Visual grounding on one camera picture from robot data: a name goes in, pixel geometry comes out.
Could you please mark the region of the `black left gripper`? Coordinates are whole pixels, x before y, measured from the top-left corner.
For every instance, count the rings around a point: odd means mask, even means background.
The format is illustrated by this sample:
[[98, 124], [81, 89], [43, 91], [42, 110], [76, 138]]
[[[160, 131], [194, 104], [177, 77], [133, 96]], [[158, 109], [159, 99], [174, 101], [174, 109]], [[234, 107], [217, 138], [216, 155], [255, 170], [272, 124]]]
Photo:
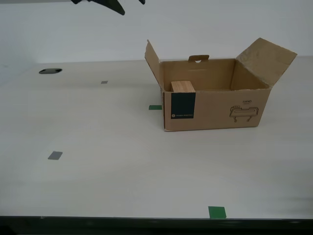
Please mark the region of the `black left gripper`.
[[[82, 1], [83, 0], [71, 0], [71, 2], [74, 4], [78, 4]], [[90, 1], [100, 4], [102, 6], [105, 6], [120, 15], [125, 15], [125, 10], [121, 6], [121, 4], [118, 2], [118, 0], [90, 0]], [[145, 4], [145, 0], [139, 0], [139, 1], [141, 4]]]

